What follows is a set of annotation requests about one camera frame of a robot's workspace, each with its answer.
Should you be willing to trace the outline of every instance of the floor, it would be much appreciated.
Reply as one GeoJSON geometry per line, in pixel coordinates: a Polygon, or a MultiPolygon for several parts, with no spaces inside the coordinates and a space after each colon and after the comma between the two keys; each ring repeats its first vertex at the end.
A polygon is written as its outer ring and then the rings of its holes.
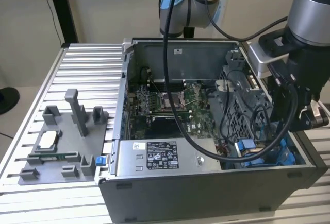
{"type": "MultiPolygon", "coordinates": [[[[40,87],[19,87],[20,101],[9,112],[0,115],[0,132],[14,137],[40,87]]],[[[12,139],[0,135],[0,161],[12,139]]]]}

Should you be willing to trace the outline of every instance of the gray plastic stand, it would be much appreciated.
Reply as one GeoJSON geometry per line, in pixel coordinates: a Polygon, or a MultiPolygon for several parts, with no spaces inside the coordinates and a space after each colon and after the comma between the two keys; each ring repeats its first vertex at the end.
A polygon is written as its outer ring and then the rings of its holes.
{"type": "Polygon", "coordinates": [[[45,124],[26,158],[20,185],[94,180],[95,159],[102,154],[108,113],[102,107],[85,112],[77,96],[76,89],[68,89],[65,94],[72,113],[60,114],[57,106],[46,107],[45,124]],[[50,148],[40,148],[42,134],[47,131],[56,131],[57,139],[50,148]]]}

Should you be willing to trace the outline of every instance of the blue plastic clip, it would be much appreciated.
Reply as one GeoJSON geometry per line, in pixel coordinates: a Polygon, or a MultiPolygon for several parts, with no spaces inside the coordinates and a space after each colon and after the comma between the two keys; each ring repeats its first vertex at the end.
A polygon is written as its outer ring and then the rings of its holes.
{"type": "Polygon", "coordinates": [[[99,156],[96,158],[95,165],[96,166],[105,166],[107,164],[107,158],[103,156],[99,156]]]}

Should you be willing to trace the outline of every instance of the robotic arm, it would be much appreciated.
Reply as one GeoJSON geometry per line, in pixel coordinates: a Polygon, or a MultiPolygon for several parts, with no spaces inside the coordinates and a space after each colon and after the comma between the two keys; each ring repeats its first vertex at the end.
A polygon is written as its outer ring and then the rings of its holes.
{"type": "Polygon", "coordinates": [[[295,80],[299,105],[290,131],[327,125],[316,101],[330,77],[330,0],[293,0],[288,24],[259,38],[249,49],[250,64],[264,78],[273,98],[272,121],[284,118],[290,107],[287,92],[271,75],[271,63],[283,60],[295,80]]]}

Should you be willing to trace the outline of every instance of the green circuit board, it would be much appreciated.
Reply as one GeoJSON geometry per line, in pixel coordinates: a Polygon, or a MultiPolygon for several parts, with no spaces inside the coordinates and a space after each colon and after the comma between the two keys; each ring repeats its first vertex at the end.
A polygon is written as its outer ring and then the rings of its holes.
{"type": "MultiPolygon", "coordinates": [[[[143,92],[143,99],[147,100],[147,105],[141,104],[138,100],[134,105],[142,106],[140,111],[134,108],[131,113],[131,133],[135,139],[148,139],[147,134],[151,130],[154,118],[173,117],[172,109],[166,92],[143,92]]],[[[181,122],[190,136],[198,138],[217,139],[215,122],[213,120],[210,105],[207,100],[205,89],[201,84],[187,84],[186,88],[180,92],[172,92],[175,107],[181,122]]],[[[175,133],[173,138],[182,137],[180,133],[175,133]]]]}

